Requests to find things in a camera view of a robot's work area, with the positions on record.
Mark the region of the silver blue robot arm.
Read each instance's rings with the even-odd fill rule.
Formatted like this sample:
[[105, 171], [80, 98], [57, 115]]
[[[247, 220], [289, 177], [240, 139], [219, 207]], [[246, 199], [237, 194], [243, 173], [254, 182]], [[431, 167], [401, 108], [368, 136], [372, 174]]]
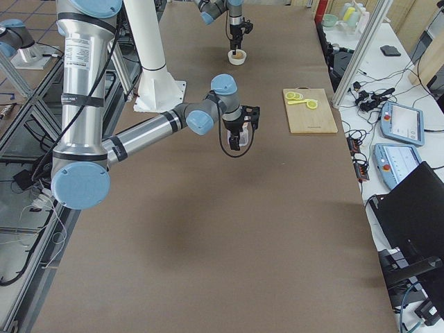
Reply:
[[236, 50], [242, 49], [241, 43], [244, 35], [249, 34], [253, 30], [253, 23], [250, 20], [246, 20], [243, 15], [244, 2], [242, 0], [197, 0], [193, 1], [193, 3], [198, 8], [201, 18], [207, 25], [225, 13], [231, 34], [230, 37], [228, 36], [230, 50], [232, 53], [235, 53]]
[[[169, 73], [152, 1], [58, 1], [57, 25], [65, 38], [62, 133], [52, 150], [51, 191], [63, 206], [84, 210], [110, 190], [108, 168], [188, 128], [198, 135], [214, 126], [228, 131], [223, 152], [240, 157], [246, 128], [257, 129], [259, 108], [242, 105], [228, 74], [215, 76], [197, 103], [183, 100], [186, 84]], [[141, 66], [136, 111], [152, 119], [104, 138], [105, 71], [117, 50], [117, 16], [126, 11]]]

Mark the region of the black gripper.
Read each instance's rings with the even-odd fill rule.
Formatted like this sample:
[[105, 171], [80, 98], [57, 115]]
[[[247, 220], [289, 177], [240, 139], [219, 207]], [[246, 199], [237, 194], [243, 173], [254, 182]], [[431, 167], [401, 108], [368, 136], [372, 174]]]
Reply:
[[[240, 105], [237, 110], [223, 113], [221, 117], [225, 128], [232, 133], [241, 132], [246, 122], [250, 122], [253, 130], [257, 130], [259, 128], [260, 107]], [[232, 151], [239, 151], [240, 135], [230, 136], [228, 143]]]
[[249, 19], [245, 19], [244, 16], [228, 16], [228, 22], [232, 36], [230, 39], [230, 49], [232, 51], [241, 49], [242, 36], [249, 34], [253, 30], [253, 23]]

